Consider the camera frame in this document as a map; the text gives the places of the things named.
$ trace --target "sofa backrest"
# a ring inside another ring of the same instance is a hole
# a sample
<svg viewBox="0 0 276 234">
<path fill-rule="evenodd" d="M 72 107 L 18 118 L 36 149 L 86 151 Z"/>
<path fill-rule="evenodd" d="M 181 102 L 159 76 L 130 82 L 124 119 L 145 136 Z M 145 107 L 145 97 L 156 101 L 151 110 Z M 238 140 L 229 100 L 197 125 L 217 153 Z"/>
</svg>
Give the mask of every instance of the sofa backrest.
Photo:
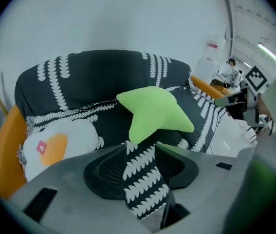
<svg viewBox="0 0 276 234">
<path fill-rule="evenodd" d="M 23 72 L 15 100 L 23 117 L 75 109 L 115 99 L 146 86 L 186 86 L 190 67 L 159 55 L 96 50 L 47 60 Z"/>
</svg>

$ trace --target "ceiling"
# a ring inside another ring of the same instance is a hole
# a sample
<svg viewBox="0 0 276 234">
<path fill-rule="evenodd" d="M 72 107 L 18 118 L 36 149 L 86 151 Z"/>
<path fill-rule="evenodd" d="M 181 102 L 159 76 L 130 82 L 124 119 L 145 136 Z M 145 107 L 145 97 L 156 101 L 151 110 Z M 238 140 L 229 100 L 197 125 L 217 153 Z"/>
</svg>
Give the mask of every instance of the ceiling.
<svg viewBox="0 0 276 234">
<path fill-rule="evenodd" d="M 256 65 L 270 81 L 276 78 L 276 62 L 257 45 L 262 43 L 276 55 L 276 12 L 267 0 L 229 0 L 232 11 L 231 56 Z"/>
</svg>

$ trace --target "green pillow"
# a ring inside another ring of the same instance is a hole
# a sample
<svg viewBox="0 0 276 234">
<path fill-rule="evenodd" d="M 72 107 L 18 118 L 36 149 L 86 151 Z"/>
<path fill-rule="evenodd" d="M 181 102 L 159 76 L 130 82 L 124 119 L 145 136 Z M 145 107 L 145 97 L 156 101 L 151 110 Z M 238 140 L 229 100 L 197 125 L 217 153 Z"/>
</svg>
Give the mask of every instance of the green pillow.
<svg viewBox="0 0 276 234">
<path fill-rule="evenodd" d="M 118 101 L 133 113 L 129 140 L 139 144 L 157 129 L 192 133 L 194 126 L 176 98 L 159 87 L 145 87 L 118 94 Z"/>
</svg>

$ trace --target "white floor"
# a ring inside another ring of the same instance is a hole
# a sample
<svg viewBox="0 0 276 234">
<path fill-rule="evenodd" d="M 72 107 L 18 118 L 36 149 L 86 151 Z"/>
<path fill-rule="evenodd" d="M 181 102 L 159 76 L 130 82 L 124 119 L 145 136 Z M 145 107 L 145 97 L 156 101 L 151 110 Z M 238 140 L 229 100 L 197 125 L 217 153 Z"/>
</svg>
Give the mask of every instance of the white floor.
<svg viewBox="0 0 276 234">
<path fill-rule="evenodd" d="M 207 153 L 236 157 L 240 150 L 254 147 L 257 142 L 251 142 L 255 139 L 255 132 L 253 129 L 247 131 L 248 128 L 245 121 L 234 120 L 226 114 L 215 132 Z"/>
</svg>

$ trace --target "pink diamond tag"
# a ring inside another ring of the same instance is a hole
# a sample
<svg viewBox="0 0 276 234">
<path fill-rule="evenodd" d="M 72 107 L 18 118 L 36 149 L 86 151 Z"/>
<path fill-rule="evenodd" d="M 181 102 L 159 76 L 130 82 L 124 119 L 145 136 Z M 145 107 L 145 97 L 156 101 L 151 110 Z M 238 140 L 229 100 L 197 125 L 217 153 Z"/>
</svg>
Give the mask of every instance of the pink diamond tag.
<svg viewBox="0 0 276 234">
<path fill-rule="evenodd" d="M 40 140 L 36 147 L 36 150 L 39 151 L 40 154 L 44 154 L 46 147 L 47 144 L 44 141 Z"/>
</svg>

